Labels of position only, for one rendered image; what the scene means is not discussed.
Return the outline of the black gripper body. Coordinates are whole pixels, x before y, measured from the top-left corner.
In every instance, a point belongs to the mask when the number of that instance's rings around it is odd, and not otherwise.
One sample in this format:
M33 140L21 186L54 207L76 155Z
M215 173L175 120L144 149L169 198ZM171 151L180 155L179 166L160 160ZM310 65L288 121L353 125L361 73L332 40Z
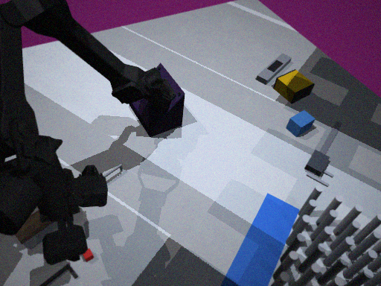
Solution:
M83 226L74 224L69 207L69 191L67 173L74 178L72 170L63 168L65 182L56 191L41 196L37 205L39 219L57 221L59 230L47 233L42 239L43 258L47 264L54 265L66 259L86 253L88 249L86 235ZM67 226L66 221L67 220Z

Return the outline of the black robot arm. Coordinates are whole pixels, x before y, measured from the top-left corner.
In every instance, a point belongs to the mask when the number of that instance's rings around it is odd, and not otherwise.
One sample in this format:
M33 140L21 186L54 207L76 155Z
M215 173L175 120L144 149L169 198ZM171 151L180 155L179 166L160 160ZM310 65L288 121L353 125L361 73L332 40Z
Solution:
M34 111L26 101L21 27L55 38L112 86L122 104L141 99L160 112L175 97L167 79L155 67L144 71L119 60L81 26L66 0L10 0L0 4L0 233L16 235L41 201L59 189L65 173L57 156L62 139L41 136ZM16 155L15 159L5 161ZM69 207L105 206L108 187L103 173L87 165L78 178L67 173ZM80 206L80 207L79 207Z

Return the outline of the blue flat strip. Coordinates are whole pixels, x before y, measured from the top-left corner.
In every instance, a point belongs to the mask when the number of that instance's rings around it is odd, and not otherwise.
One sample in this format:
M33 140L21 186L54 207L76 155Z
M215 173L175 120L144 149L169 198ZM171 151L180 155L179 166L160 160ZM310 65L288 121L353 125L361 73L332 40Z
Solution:
M268 286L298 212L267 193L220 286Z

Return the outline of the small red cube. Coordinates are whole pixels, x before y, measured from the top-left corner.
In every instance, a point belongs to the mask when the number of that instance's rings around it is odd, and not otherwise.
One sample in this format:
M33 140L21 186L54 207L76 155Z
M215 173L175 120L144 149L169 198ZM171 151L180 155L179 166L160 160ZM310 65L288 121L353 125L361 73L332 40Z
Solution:
M93 255L90 248L87 249L86 253L83 253L83 256L84 256L86 261L90 261L91 259L94 258L94 255Z

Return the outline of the yellow block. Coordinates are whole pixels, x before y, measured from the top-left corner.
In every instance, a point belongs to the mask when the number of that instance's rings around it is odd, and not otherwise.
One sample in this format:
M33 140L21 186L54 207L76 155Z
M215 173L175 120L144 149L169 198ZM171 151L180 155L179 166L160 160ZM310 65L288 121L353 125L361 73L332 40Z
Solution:
M307 97L313 87L314 83L294 69L277 77L273 89L293 104Z

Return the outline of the blue cube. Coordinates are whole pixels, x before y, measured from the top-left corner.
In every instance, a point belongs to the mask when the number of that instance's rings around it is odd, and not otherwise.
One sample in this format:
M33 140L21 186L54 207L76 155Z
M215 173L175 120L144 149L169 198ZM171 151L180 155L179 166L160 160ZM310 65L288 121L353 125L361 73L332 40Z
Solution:
M315 118L303 110L289 119L286 129L295 137L298 137L302 133L308 131L314 121Z

